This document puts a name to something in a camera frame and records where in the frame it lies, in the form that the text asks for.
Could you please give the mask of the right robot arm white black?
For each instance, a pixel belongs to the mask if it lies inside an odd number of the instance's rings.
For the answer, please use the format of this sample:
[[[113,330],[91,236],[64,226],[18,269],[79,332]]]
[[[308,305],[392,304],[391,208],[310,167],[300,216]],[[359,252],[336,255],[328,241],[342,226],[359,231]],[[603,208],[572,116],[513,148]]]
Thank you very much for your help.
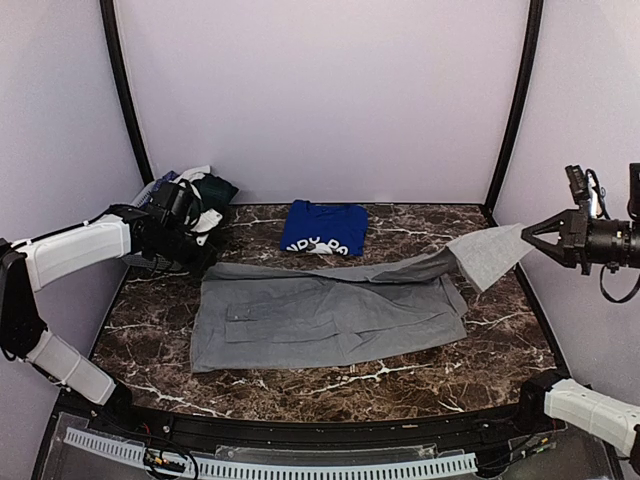
[[[622,267],[639,268],[639,223],[613,219],[593,218],[586,210],[565,210],[539,224],[527,227],[522,239],[534,246],[561,266],[588,275],[591,267],[599,265],[599,285],[604,285],[604,274]],[[569,315],[569,325],[578,325],[578,314],[585,315],[583,325],[593,327],[595,334],[605,345],[597,347],[585,333],[575,333],[574,340],[582,341],[587,351],[577,352],[569,348],[570,364],[582,380],[595,367],[580,367],[579,360],[592,360],[600,367],[607,367],[615,380],[629,380],[639,384],[638,367],[626,366],[618,370],[616,360],[637,360],[639,353],[616,353],[616,347],[639,346],[639,331],[631,329],[631,309],[624,304],[639,294],[639,287],[622,299],[611,297],[600,290],[603,302],[594,299],[572,299],[571,307],[577,312]],[[521,392],[523,399],[510,413],[510,424],[521,434],[534,432],[547,418],[571,424],[615,447],[626,457],[635,470],[639,470],[639,407],[605,394],[598,393],[578,383],[567,373],[557,370],[542,373],[525,382]]]

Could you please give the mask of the blue printed t-shirt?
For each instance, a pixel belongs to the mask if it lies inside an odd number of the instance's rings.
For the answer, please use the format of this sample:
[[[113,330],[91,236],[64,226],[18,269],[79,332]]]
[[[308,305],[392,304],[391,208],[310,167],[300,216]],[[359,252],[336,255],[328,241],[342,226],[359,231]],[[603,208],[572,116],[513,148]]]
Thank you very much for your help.
[[[339,256],[363,255],[369,226],[367,210],[359,205],[321,205],[295,200],[280,239],[280,250]]]

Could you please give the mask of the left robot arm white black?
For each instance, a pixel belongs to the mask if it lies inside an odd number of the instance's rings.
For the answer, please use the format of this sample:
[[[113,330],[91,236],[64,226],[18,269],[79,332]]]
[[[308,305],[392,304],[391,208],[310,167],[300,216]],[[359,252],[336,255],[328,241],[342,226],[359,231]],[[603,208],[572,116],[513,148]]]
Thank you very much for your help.
[[[101,417],[120,436],[141,427],[129,389],[52,331],[36,295],[95,265],[130,254],[159,256],[202,275],[216,257],[186,227],[127,204],[110,206],[92,220],[41,237],[1,242],[1,352],[26,362],[59,386],[102,408]]]

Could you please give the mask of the grey button shirt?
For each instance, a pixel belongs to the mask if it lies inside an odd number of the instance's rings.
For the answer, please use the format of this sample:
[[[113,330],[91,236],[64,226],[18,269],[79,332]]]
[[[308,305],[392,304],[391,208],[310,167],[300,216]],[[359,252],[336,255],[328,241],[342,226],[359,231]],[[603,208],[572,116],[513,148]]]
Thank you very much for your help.
[[[350,366],[461,340],[468,307],[451,275],[486,291],[532,251],[523,229],[478,230],[393,263],[321,270],[219,263],[202,282],[191,370]]]

